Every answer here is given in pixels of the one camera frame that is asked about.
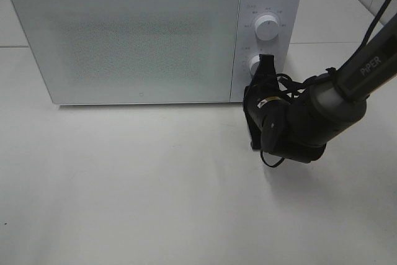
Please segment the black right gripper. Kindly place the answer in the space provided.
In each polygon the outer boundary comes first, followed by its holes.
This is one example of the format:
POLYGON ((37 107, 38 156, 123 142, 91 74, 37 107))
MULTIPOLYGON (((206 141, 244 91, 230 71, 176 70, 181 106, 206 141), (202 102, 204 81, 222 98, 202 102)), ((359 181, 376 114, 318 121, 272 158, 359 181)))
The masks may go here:
POLYGON ((253 150, 273 150, 285 128, 290 103, 279 88, 274 60, 273 55, 260 54, 259 75, 244 90, 243 112, 253 150))

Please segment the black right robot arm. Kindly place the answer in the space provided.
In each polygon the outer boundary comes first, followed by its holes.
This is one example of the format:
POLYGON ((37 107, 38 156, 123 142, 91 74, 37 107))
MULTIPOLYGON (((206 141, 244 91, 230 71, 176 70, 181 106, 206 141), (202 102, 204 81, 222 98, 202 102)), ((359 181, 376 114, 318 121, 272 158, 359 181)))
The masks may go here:
POLYGON ((276 73, 274 56, 260 55, 243 97, 252 150, 316 161, 328 141, 363 118, 369 95, 395 76, 395 17, 338 70, 302 83, 276 73))

